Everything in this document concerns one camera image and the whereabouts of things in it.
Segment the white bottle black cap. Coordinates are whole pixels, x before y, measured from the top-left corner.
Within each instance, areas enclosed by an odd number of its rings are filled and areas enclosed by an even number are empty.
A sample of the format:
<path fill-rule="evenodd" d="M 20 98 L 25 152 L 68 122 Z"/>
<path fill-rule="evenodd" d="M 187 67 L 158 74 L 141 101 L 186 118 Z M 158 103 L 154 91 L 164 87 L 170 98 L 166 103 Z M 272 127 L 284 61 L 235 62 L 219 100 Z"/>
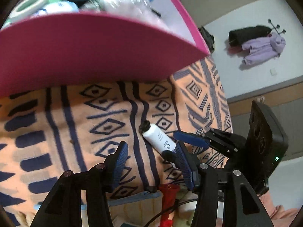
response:
<path fill-rule="evenodd" d="M 160 154 L 168 150 L 174 152 L 175 142 L 168 137 L 156 124 L 151 124 L 148 120 L 140 124 L 139 127 L 142 136 L 152 145 Z"/>

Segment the clear plastic bag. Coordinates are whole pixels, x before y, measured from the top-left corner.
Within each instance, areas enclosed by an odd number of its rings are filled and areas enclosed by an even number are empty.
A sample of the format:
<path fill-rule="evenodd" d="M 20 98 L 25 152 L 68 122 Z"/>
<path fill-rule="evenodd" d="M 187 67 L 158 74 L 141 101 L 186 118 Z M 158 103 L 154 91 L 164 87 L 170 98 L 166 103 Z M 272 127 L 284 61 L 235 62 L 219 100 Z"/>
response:
<path fill-rule="evenodd" d="M 88 0 L 81 6 L 81 10 L 106 12 L 169 30 L 165 22 L 152 11 L 149 0 Z"/>

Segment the blue white wipes pack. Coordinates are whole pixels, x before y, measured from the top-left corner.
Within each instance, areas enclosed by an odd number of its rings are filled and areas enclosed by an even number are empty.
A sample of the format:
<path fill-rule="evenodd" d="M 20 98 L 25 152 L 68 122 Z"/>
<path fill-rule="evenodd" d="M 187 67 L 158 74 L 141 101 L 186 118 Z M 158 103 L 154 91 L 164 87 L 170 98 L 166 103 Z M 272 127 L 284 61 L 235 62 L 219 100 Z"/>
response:
<path fill-rule="evenodd" d="M 39 9 L 30 17 L 38 17 L 59 13 L 77 13 L 78 11 L 78 6 L 74 2 L 59 1 L 45 5 L 43 8 Z"/>

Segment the white tape roll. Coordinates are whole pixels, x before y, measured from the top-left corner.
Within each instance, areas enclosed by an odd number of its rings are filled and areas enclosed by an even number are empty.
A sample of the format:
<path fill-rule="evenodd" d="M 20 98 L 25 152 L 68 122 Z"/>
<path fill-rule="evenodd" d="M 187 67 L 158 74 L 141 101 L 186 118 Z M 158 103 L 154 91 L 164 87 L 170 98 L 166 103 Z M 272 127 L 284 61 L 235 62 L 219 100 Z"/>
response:
<path fill-rule="evenodd" d="M 24 0 L 11 11 L 8 18 L 11 23 L 23 20 L 44 7 L 48 1 L 49 0 Z"/>

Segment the red white plush toy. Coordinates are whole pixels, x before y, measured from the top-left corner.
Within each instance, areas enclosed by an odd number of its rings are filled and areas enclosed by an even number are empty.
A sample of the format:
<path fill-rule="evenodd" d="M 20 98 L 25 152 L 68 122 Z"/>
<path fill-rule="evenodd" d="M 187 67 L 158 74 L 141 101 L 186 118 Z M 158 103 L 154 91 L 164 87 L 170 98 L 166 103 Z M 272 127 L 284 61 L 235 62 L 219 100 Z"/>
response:
<path fill-rule="evenodd" d="M 169 215 L 175 210 L 177 210 L 178 217 L 181 220 L 185 220 L 185 223 L 190 223 L 196 209 L 198 195 L 189 191 L 187 187 L 176 184 L 161 184 L 159 190 L 163 194 L 162 211 L 176 207 L 161 215 L 160 226 L 173 226 L 173 217 Z"/>

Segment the purple jacket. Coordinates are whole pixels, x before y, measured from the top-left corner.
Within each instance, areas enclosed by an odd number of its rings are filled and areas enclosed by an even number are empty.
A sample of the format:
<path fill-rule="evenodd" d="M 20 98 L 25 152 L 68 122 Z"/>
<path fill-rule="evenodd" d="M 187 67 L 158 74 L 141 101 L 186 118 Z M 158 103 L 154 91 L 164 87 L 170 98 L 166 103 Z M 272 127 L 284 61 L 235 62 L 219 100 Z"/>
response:
<path fill-rule="evenodd" d="M 243 63 L 249 66 L 262 64 L 270 59 L 278 58 L 282 54 L 286 40 L 273 32 L 270 36 L 259 37 L 242 44 L 242 50 L 249 54 L 244 57 Z"/>

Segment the black coat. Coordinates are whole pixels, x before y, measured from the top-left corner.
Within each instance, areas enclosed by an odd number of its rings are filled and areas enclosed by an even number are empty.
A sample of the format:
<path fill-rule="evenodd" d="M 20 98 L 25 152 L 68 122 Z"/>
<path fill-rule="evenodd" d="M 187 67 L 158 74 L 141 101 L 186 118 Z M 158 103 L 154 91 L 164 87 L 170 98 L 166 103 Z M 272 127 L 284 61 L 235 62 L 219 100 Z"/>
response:
<path fill-rule="evenodd" d="M 272 29 L 267 26 L 245 27 L 229 32 L 229 45 L 231 47 L 241 46 L 243 43 L 259 37 L 266 37 L 271 33 Z"/>

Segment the pink storage box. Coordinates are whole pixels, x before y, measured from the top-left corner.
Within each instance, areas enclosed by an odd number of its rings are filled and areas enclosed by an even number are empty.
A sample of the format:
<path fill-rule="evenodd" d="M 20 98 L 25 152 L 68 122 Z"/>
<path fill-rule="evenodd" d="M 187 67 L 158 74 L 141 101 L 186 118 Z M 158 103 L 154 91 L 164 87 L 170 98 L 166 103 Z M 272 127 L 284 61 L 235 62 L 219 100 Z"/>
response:
<path fill-rule="evenodd" d="M 209 49 L 179 0 L 154 0 L 169 27 L 108 13 L 26 19 L 1 31 L 1 96 L 119 80 L 150 82 L 203 59 Z"/>

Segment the coat rack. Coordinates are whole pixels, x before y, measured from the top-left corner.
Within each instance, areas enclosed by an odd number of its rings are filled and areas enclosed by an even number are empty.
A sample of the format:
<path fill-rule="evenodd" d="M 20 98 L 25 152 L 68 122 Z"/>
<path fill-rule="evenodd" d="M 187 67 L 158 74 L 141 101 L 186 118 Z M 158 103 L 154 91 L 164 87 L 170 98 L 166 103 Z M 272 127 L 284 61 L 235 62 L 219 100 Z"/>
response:
<path fill-rule="evenodd" d="M 272 20 L 271 20 L 271 19 L 268 19 L 268 23 L 272 26 L 272 29 L 271 29 L 271 30 L 274 30 L 278 35 L 286 34 L 286 30 L 285 30 L 285 29 L 281 30 L 279 24 L 274 25 L 274 24 L 272 23 Z"/>

